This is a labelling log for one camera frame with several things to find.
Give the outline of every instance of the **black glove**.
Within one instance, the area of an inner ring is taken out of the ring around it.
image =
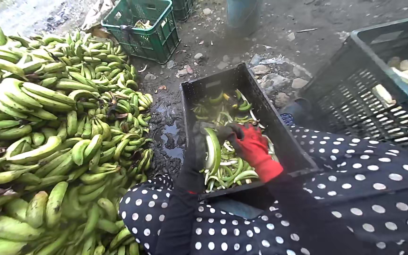
[[[193,126],[189,147],[184,153],[184,164],[176,182],[176,185],[191,193],[201,193],[205,190],[204,175],[199,171],[204,168],[206,141],[200,127],[200,122]]]

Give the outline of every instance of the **plastic crate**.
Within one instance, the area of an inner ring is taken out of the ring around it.
[[[298,145],[289,128],[280,119],[278,112],[262,92],[245,63],[239,64],[233,69],[180,85],[184,107],[187,147],[194,146],[193,140],[189,139],[191,129],[196,122],[196,116],[191,110],[193,103],[199,101],[205,95],[214,96],[220,94],[222,90],[235,89],[239,89],[248,101],[253,104],[253,113],[266,127],[264,134],[269,136],[274,143],[276,156],[287,173],[293,177],[304,177],[310,172],[319,171],[314,161]],[[253,182],[238,187],[201,194],[200,198],[210,199],[227,195],[234,200],[243,201],[261,208],[262,205],[272,203],[273,197],[266,194],[268,194],[268,191],[261,182]]]
[[[185,21],[188,19],[193,7],[194,0],[172,0],[174,18],[178,21]]]
[[[315,128],[408,149],[408,84],[386,64],[408,59],[408,19],[355,30],[300,95],[313,104]],[[373,88],[382,84],[396,103]]]
[[[130,33],[120,29],[120,25],[134,26],[138,20],[149,20],[152,27],[133,28]],[[102,26],[129,54],[160,64],[168,61],[180,42],[171,0],[122,0],[102,20]]]

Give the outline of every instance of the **green plastic crate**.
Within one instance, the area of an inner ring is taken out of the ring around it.
[[[188,19],[194,0],[172,0],[174,18],[178,21],[185,21]]]
[[[148,30],[133,28],[123,32],[120,25],[134,26],[150,21]],[[171,0],[121,0],[102,21],[131,55],[164,64],[180,42],[174,21]]]

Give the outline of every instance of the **dirt ground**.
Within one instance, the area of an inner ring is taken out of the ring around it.
[[[91,0],[7,0],[0,1],[0,26],[7,34],[31,35],[41,31],[62,34],[76,29],[93,3]],[[209,8],[212,13],[203,14]],[[155,139],[155,173],[177,174],[183,160],[184,122],[179,84],[231,68],[259,54],[266,58],[283,57],[282,64],[267,65],[270,72],[286,78],[310,80],[323,63],[341,46],[348,32],[366,26],[408,17],[408,1],[400,0],[263,0],[261,22],[252,35],[234,38],[226,27],[225,0],[195,0],[194,10],[184,23],[177,23],[181,43],[171,57],[174,66],[132,58],[142,69],[141,89],[154,95],[151,135]],[[314,31],[298,33],[306,29]],[[203,54],[204,60],[194,56]],[[176,78],[184,65],[193,74]],[[145,75],[154,80],[143,80]],[[158,90],[162,85],[165,90]],[[280,92],[293,95],[290,84]]]

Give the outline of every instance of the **person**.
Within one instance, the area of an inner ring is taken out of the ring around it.
[[[219,137],[255,168],[275,201],[253,219],[199,201],[202,150],[187,148],[176,181],[155,177],[120,201],[119,215],[147,254],[405,254],[408,151],[298,127],[290,113],[281,118],[322,172],[295,181],[271,159],[257,128],[229,124]]]

